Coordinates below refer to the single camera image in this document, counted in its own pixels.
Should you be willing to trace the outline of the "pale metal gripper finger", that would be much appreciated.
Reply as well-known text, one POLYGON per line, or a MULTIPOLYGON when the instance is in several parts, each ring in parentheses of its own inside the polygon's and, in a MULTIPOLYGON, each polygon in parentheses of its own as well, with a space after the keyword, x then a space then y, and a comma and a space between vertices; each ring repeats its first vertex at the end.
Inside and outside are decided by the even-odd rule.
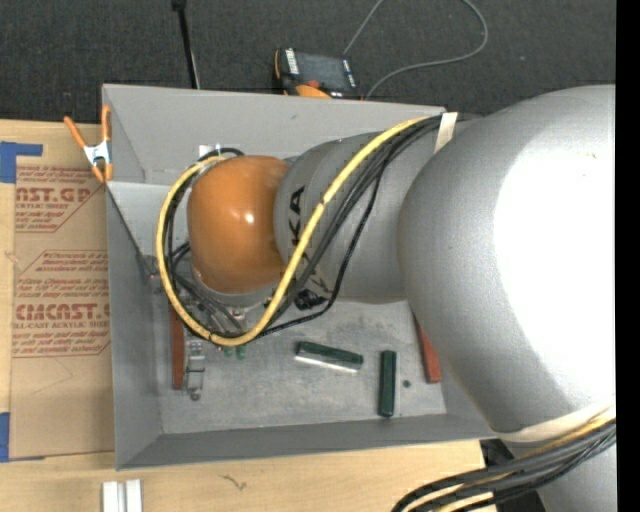
POLYGON ((185 390, 193 401, 201 397, 206 356, 200 341, 192 340, 188 343, 185 366, 185 390))

